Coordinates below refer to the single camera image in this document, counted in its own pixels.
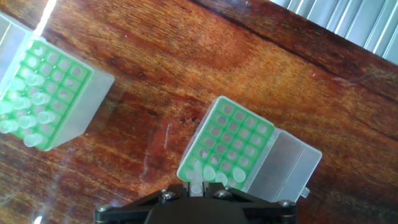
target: pipette tip box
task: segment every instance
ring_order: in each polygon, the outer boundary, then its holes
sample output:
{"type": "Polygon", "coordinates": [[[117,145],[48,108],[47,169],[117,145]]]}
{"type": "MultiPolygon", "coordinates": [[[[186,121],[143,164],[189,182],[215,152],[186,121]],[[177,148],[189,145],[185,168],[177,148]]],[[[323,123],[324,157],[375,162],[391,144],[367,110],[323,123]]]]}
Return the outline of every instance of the pipette tip box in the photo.
{"type": "Polygon", "coordinates": [[[233,102],[216,99],[187,146],[177,176],[221,182],[269,202],[306,197],[322,154],[233,102]]]}
{"type": "Polygon", "coordinates": [[[0,132],[48,151],[83,134],[114,77],[0,14],[0,132]]]}

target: screw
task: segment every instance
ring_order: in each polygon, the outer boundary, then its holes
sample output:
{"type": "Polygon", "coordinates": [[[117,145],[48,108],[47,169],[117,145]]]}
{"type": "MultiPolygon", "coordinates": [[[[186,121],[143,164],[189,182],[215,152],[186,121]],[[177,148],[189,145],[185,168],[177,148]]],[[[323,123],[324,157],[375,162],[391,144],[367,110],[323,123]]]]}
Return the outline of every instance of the screw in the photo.
{"type": "Polygon", "coordinates": [[[230,197],[232,194],[231,192],[228,192],[226,190],[219,190],[214,194],[214,197],[216,198],[227,198],[230,197]]]}
{"type": "Polygon", "coordinates": [[[101,206],[100,208],[98,208],[97,211],[106,212],[106,211],[111,210],[112,208],[113,208],[112,205],[104,205],[104,206],[101,206]]]}
{"type": "Polygon", "coordinates": [[[166,192],[162,194],[162,199],[164,200],[170,200],[171,198],[174,198],[176,194],[174,192],[166,192]]]}
{"type": "Polygon", "coordinates": [[[283,207],[289,207],[289,206],[296,205],[296,203],[292,202],[291,200],[281,200],[278,203],[279,203],[279,205],[281,205],[283,207]]]}

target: clear plastic lid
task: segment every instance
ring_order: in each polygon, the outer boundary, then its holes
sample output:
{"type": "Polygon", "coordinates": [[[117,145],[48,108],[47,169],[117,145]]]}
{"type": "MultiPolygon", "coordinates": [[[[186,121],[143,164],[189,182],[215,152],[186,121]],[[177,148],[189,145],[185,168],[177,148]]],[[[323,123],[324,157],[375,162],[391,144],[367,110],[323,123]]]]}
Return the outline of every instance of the clear plastic lid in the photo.
{"type": "Polygon", "coordinates": [[[23,52],[21,46],[31,36],[22,27],[16,26],[0,14],[0,98],[8,85],[9,80],[16,70],[17,63],[13,63],[14,58],[23,52]]]}
{"type": "Polygon", "coordinates": [[[280,130],[248,193],[269,202],[295,202],[303,191],[308,195],[305,185],[321,157],[320,151],[280,130]]]}

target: wood grain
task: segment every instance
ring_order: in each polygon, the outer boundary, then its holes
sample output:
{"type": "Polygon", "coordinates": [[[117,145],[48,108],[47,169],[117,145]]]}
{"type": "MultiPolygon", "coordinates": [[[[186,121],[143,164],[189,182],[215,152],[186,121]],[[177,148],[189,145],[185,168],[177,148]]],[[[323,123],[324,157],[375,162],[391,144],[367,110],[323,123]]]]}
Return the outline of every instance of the wood grain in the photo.
{"type": "MultiPolygon", "coordinates": [[[[45,0],[0,0],[29,27],[45,0]]],[[[185,146],[226,95],[319,149],[301,223],[398,220],[398,67],[270,2],[59,0],[44,37],[112,73],[88,132],[50,152],[0,139],[0,223],[91,223],[179,182],[185,146]],[[167,145],[165,137],[170,125],[167,145]]]]}

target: green grid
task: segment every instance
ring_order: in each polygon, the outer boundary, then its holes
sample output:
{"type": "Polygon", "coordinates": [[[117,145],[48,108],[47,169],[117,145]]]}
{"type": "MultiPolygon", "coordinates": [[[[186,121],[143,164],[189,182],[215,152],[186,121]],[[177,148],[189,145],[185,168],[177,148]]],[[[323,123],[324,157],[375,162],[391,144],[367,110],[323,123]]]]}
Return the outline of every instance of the green grid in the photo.
{"type": "Polygon", "coordinates": [[[224,173],[228,179],[227,185],[241,189],[273,132],[274,126],[272,123],[230,99],[220,97],[180,165],[178,176],[189,182],[188,176],[189,172],[193,172],[193,163],[200,161],[203,166],[214,168],[216,173],[224,173]],[[231,137],[230,141],[226,141],[229,140],[225,138],[226,135],[231,137]],[[225,152],[218,150],[218,146],[224,146],[225,152]],[[207,155],[201,157],[204,151],[207,152],[207,155]],[[212,158],[215,156],[219,158],[216,164],[212,163],[212,158]],[[223,164],[225,162],[230,164],[228,170],[224,169],[223,164]],[[233,180],[233,169],[235,167],[244,171],[246,174],[245,181],[241,183],[230,182],[230,180],[233,180]]]}
{"type": "MultiPolygon", "coordinates": [[[[37,91],[36,89],[38,89],[40,93],[48,94],[50,96],[50,101],[40,106],[43,107],[45,111],[54,112],[55,120],[48,124],[37,123],[36,126],[30,129],[19,128],[12,134],[21,139],[27,134],[41,134],[44,140],[36,147],[45,150],[53,144],[59,132],[64,127],[66,119],[71,113],[82,91],[86,88],[93,71],[81,64],[78,60],[72,59],[67,54],[57,50],[55,47],[49,46],[40,40],[33,40],[30,48],[19,62],[15,78],[24,80],[29,72],[44,77],[44,84],[40,86],[27,85],[24,90],[12,92],[17,92],[19,96],[28,98],[32,96],[31,93],[37,91]],[[32,65],[30,61],[33,60],[36,60],[38,63],[32,65]],[[57,79],[54,76],[55,72],[60,72],[62,78],[57,79]]],[[[6,92],[5,96],[3,101],[12,103],[12,99],[7,97],[9,96],[8,92],[6,92]]],[[[32,104],[30,108],[19,111],[14,110],[5,115],[8,119],[18,121],[21,113],[37,116],[38,111],[42,110],[42,108],[38,107],[39,106],[32,104]]]]}

